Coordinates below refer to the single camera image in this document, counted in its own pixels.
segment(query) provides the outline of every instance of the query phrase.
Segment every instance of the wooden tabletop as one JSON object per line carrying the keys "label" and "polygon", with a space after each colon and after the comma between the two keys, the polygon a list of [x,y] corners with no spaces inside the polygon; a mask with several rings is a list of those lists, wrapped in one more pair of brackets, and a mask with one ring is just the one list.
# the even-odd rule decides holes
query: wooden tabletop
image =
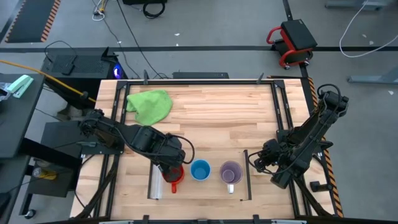
{"label": "wooden tabletop", "polygon": [[[294,126],[300,126],[308,118],[301,82],[298,79],[284,81]],[[116,82],[103,80],[99,88],[96,108],[102,109],[107,117],[111,116]],[[196,149],[195,158],[206,159],[210,163],[210,177],[203,182],[193,180],[189,173],[190,166],[184,165],[185,177],[177,185],[176,194],[171,193],[170,184],[160,180],[161,187],[155,187],[160,189],[156,194],[160,194],[161,199],[148,199],[150,161],[125,148],[119,162],[112,220],[142,220],[143,215],[149,215],[151,220],[252,219],[254,214],[264,219],[294,217],[289,190],[278,188],[270,182],[270,175],[260,174],[252,167],[249,168],[252,200],[245,200],[248,188],[243,151],[247,149],[252,153],[261,150],[265,141],[275,138],[277,130],[269,85],[134,85],[130,94],[158,89],[167,91],[173,108],[164,120],[153,127],[189,139]],[[121,119],[123,98],[124,90],[121,90],[116,121]],[[284,127],[287,128],[280,91],[278,99]],[[127,113],[126,124],[135,123],[134,115]],[[192,150],[187,143],[182,143],[187,161]],[[98,188],[102,161],[103,156],[97,155],[80,172],[76,192],[84,204],[89,202]],[[231,195],[219,176],[220,167],[226,161],[240,163],[245,172],[243,180],[235,186],[235,193]],[[152,176],[152,183],[156,181],[155,177],[156,174]],[[305,180],[308,188],[311,181],[326,183],[322,166],[317,161],[312,161]],[[152,184],[152,194],[156,192],[155,187]],[[297,186],[296,191],[300,213],[305,214]],[[104,193],[101,214],[104,214],[107,194]],[[313,195],[326,211],[333,213],[328,192]],[[82,209],[75,199],[71,217]]]}

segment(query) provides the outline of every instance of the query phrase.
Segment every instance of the metal table leg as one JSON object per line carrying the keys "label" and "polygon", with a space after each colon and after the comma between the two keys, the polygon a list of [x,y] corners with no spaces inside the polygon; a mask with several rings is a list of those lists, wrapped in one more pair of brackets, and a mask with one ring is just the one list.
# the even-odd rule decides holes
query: metal table leg
{"label": "metal table leg", "polygon": [[384,75],[352,75],[348,78],[349,83],[372,83],[372,84],[398,84],[398,66]]}
{"label": "metal table leg", "polygon": [[[369,0],[363,10],[369,11],[378,11],[382,9],[384,6],[387,6],[392,1],[390,0]],[[352,7],[355,9],[359,9],[362,7],[364,0],[329,0],[326,2],[326,8],[333,8],[333,7]]]}

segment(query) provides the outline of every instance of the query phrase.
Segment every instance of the orange warning stripe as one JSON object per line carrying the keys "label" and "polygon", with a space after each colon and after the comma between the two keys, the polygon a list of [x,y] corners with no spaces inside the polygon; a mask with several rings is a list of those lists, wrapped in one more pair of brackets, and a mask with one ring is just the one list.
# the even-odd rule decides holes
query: orange warning stripe
{"label": "orange warning stripe", "polygon": [[53,6],[51,8],[49,18],[47,19],[47,23],[45,24],[45,27],[43,30],[42,38],[40,39],[42,42],[45,42],[47,40],[47,38],[49,37],[52,24],[54,23],[55,16],[57,15],[58,9],[60,7],[60,3],[61,3],[60,0],[55,0]]}
{"label": "orange warning stripe", "polygon": [[9,38],[9,36],[10,36],[10,33],[11,33],[11,31],[12,31],[12,28],[14,28],[14,24],[16,23],[16,21],[17,21],[17,19],[18,19],[18,16],[19,16],[19,14],[21,13],[21,11],[23,10],[23,6],[24,6],[25,2],[26,2],[26,0],[22,2],[21,8],[19,9],[17,15],[15,16],[14,22],[11,24],[11,27],[10,27],[10,29],[9,29],[9,31],[8,31],[8,34],[7,34],[7,36],[6,36],[6,39],[4,40],[5,42],[8,42],[8,38]]}
{"label": "orange warning stripe", "polygon": [[[315,107],[317,107],[318,102],[317,102],[317,94],[315,92],[315,86],[313,84],[312,78],[308,78],[308,80],[309,80],[309,84],[310,84],[313,104],[314,104]],[[344,217],[343,208],[341,207],[340,198],[338,196],[335,176],[333,174],[333,169],[332,169],[332,166],[331,166],[330,154],[329,154],[329,151],[327,149],[324,150],[323,152],[324,152],[324,155],[325,155],[326,166],[327,166],[327,169],[328,169],[329,181],[330,181],[330,184],[333,186],[333,191],[332,191],[333,192],[333,198],[334,198],[333,203],[335,204],[337,215],[339,217]]]}

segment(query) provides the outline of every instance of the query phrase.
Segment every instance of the gray floor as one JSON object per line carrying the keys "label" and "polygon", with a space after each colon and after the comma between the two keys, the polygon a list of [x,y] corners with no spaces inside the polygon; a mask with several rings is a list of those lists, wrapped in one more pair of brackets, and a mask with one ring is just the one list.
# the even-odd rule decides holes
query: gray floor
{"label": "gray floor", "polygon": [[[0,1],[0,26],[6,23],[16,0]],[[338,46],[341,34],[356,13],[347,9],[325,9],[325,1],[289,1],[294,18],[304,20],[319,46]],[[141,46],[184,45],[265,45],[270,28],[286,20],[279,0],[169,0],[164,15],[146,19],[141,12],[122,5],[126,17]],[[116,40],[103,22],[91,20],[91,0],[62,1],[55,23],[45,43],[7,44],[0,48],[45,47],[55,40],[64,40],[73,47],[117,47]],[[361,13],[347,33],[345,46],[367,46],[369,41],[382,45],[397,32],[397,8],[393,5],[380,12]],[[119,13],[116,2],[110,0],[106,20],[122,41],[123,47],[134,47],[134,41]],[[298,68],[281,69],[275,52],[146,52],[158,72],[228,72],[231,78],[257,78],[266,75],[299,77]],[[139,52],[127,52],[129,64],[140,74],[148,67]],[[398,220],[398,162],[396,127],[398,119],[398,89],[389,85],[349,84],[350,75],[376,75],[395,67],[398,52],[376,52],[361,58],[346,58],[339,52],[315,52],[308,73],[316,86],[334,83],[342,94],[350,97],[350,106],[327,133],[335,143],[330,149],[333,168],[346,217]],[[1,59],[40,68],[43,53],[0,54]],[[19,68],[0,64],[1,73],[28,73]],[[43,91],[37,108],[55,115],[65,102],[54,93]],[[39,111],[34,113],[27,137],[41,139],[44,124],[55,121]],[[38,210],[34,219],[17,216],[25,187],[14,209],[10,223],[41,223],[68,218],[73,195],[67,198],[34,197],[32,208]]]}

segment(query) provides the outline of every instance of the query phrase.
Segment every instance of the green towel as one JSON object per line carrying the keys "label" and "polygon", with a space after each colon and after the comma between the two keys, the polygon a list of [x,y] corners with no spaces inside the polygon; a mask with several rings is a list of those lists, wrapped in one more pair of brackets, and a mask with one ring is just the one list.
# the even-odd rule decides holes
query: green towel
{"label": "green towel", "polygon": [[127,96],[127,112],[136,112],[136,121],[150,126],[163,120],[173,102],[165,90],[152,90]]}

